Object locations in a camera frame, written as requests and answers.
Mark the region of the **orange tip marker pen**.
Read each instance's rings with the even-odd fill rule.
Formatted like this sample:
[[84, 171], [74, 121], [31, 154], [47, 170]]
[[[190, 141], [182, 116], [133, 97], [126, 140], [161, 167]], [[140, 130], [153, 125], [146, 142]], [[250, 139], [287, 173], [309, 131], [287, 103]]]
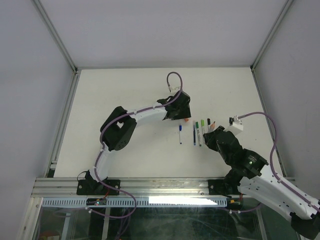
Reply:
[[213, 131], [213, 130], [215, 129], [215, 125], [216, 125], [216, 122], [214, 121], [214, 122], [210, 125], [209, 130], [210, 130], [210, 131]]

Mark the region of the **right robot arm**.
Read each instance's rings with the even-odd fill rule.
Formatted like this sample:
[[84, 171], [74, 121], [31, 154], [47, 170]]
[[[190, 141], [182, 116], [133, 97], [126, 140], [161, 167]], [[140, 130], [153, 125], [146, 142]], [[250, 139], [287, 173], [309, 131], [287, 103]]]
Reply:
[[236, 136], [219, 126], [203, 135], [205, 145], [231, 167], [209, 189], [230, 197], [241, 193], [254, 198], [285, 218], [301, 236], [314, 240], [320, 233], [320, 201], [282, 177], [258, 153], [242, 147]]

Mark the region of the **blue gel pen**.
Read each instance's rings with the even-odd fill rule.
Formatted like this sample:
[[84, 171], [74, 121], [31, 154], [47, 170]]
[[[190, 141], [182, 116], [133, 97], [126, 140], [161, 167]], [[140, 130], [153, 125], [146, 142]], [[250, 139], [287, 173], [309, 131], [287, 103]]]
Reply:
[[196, 128], [193, 128], [192, 126], [192, 131], [193, 131], [193, 145], [196, 146], [197, 145], [197, 140], [196, 140]]

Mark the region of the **white pen dark green end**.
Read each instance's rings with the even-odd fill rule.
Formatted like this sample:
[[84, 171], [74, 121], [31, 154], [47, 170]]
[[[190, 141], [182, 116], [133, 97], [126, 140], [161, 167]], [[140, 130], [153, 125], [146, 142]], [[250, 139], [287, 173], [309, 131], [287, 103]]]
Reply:
[[196, 135], [197, 135], [198, 145], [201, 147], [202, 142], [201, 142], [200, 128], [196, 128]]

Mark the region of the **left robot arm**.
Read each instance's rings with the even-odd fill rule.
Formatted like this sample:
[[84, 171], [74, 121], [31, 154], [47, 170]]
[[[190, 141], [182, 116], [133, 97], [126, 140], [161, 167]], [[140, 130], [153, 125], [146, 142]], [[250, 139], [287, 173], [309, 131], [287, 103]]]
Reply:
[[93, 167], [88, 171], [91, 179], [87, 188], [96, 195], [103, 192], [103, 180], [108, 178], [109, 155], [126, 147], [137, 127], [164, 120], [188, 119], [191, 117], [190, 101], [191, 97], [187, 93], [178, 91], [145, 108], [129, 111], [122, 106], [116, 107], [100, 127], [101, 149]]

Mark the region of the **white pen light green end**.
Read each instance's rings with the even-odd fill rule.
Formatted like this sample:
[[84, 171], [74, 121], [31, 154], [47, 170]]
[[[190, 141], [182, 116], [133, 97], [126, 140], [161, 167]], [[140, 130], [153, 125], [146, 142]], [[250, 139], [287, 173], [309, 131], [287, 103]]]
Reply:
[[205, 133], [206, 133], [205, 124], [204, 124], [204, 126], [201, 126], [201, 131], [202, 131], [202, 141], [203, 141], [203, 144], [205, 145], [206, 144], [206, 141], [205, 141]]

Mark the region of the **white pen black end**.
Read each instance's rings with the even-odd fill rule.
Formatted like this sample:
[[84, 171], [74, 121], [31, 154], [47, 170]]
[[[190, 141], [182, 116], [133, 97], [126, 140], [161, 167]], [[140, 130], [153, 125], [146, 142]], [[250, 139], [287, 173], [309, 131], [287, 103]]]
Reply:
[[210, 128], [211, 128], [211, 119], [207, 118], [207, 130], [208, 130], [208, 132], [210, 131]]

